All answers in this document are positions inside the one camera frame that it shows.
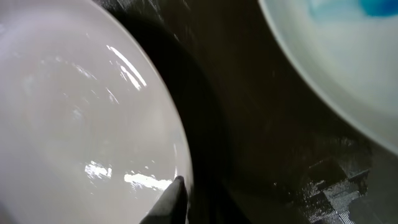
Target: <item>blue paint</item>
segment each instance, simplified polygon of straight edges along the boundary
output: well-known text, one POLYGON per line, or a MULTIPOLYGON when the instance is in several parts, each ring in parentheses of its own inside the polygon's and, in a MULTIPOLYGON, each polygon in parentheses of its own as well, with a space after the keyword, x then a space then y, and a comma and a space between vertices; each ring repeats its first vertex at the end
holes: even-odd
POLYGON ((359 0, 360 6, 369 16, 393 16, 398 14, 398 0, 359 0))

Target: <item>dark table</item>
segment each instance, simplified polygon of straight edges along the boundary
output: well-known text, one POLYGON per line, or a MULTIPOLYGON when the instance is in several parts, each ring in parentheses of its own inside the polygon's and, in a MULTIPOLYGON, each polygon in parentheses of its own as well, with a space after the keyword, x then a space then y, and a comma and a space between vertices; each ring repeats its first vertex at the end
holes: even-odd
POLYGON ((398 223, 398 160, 299 77, 254 0, 95 0, 162 75, 190 145, 190 223, 398 223))

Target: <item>white plate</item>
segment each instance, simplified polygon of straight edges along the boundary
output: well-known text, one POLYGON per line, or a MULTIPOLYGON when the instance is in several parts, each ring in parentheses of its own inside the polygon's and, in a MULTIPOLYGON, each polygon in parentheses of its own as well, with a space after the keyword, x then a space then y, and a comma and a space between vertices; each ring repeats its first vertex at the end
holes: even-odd
POLYGON ((17 223, 139 223, 190 154, 151 62, 83 0, 0 1, 0 207, 17 223))
POLYGON ((357 0, 260 5, 282 50, 320 98, 398 154, 398 17, 367 16, 357 0))

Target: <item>textured dark surface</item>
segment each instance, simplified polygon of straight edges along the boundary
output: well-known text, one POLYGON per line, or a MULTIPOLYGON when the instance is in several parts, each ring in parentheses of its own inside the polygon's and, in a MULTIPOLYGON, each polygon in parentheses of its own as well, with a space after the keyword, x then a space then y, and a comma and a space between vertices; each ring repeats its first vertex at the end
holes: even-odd
POLYGON ((190 223, 398 223, 396 156, 304 84, 256 1, 96 1, 175 101, 195 178, 190 223))

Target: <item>white bowl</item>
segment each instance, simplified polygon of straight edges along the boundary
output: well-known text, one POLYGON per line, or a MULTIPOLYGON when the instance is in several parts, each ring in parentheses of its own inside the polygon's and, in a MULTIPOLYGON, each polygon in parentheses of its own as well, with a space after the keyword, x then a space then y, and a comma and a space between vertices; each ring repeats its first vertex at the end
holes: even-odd
POLYGON ((282 50, 315 93, 398 154, 398 17, 367 16, 357 0, 259 2, 282 50))
POLYGON ((0 207, 17 223, 139 223, 190 153, 132 37, 86 0, 0 1, 0 207))

